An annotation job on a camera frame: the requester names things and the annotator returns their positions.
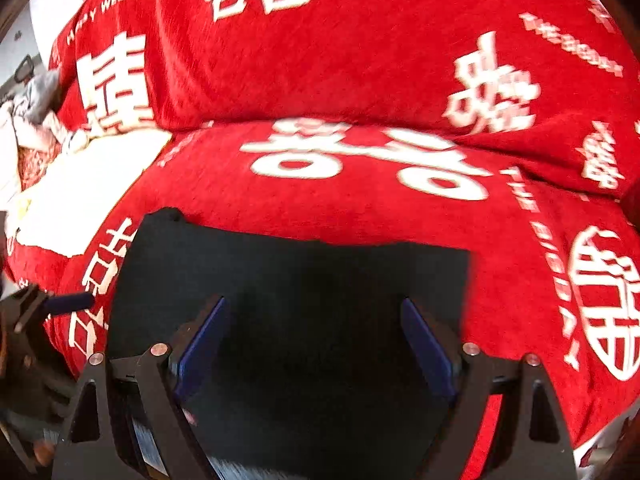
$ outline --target blanket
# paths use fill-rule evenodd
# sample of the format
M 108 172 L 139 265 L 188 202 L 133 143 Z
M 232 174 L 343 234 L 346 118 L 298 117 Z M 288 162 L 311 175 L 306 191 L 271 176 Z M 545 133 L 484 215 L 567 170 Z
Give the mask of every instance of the blanket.
M 616 203 L 640 171 L 638 64 L 593 0 L 85 0 L 50 66 L 69 129 L 175 134 L 83 254 L 9 241 L 16 281 L 96 295 L 47 322 L 76 373 L 143 215 L 174 206 L 236 232 L 471 251 L 464 339 L 538 353 L 576 446 L 640 394 L 640 238 Z

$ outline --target metal screw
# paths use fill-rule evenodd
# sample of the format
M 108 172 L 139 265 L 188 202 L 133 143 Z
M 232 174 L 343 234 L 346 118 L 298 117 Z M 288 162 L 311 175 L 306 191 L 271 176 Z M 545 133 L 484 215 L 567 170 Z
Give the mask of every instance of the metal screw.
M 480 353 L 480 347 L 476 343 L 464 343 L 462 345 L 462 351 L 467 355 L 478 355 Z
M 151 355 L 155 355 L 156 357 L 160 357 L 167 353 L 169 347 L 164 343 L 156 343 L 151 347 Z
M 540 363 L 542 362 L 540 360 L 540 358 L 535 355 L 535 354 L 527 354 L 524 357 L 524 361 L 529 365 L 529 366 L 540 366 Z
M 104 361 L 104 354 L 102 352 L 97 352 L 89 357 L 89 364 L 91 366 L 102 364 L 102 361 Z

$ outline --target red pillow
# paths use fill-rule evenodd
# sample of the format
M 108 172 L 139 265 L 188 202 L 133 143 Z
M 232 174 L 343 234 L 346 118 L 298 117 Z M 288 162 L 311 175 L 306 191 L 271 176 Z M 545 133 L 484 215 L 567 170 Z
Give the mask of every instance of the red pillow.
M 638 63 L 592 0 L 86 0 L 54 52 L 73 128 L 311 116 L 471 132 L 617 198 L 638 175 Z

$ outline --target white fabric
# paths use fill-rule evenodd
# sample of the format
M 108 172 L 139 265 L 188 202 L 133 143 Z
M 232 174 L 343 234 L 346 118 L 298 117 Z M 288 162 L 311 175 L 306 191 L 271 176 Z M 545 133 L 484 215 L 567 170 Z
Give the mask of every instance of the white fabric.
M 64 124 L 60 122 L 58 116 L 52 110 L 50 110 L 45 116 L 42 121 L 42 126 L 51 130 L 51 133 L 56 137 L 56 140 L 60 144 L 63 144 L 68 137 L 69 131 L 65 128 Z
M 48 128 L 34 126 L 20 116 L 14 116 L 13 125 L 18 146 L 45 153 L 53 149 L 56 137 Z
M 161 130 L 137 130 L 59 156 L 42 180 L 21 194 L 30 204 L 17 241 L 69 258 L 84 254 L 104 219 L 170 139 Z

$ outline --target white sheet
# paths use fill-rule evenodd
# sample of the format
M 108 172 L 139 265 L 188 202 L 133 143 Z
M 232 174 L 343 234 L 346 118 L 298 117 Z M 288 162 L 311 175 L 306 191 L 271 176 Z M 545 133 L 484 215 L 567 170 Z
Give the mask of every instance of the white sheet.
M 35 186 L 19 221 L 17 241 L 72 257 L 84 254 L 113 207 L 171 139 L 145 129 L 92 140 L 82 152 L 59 156 Z

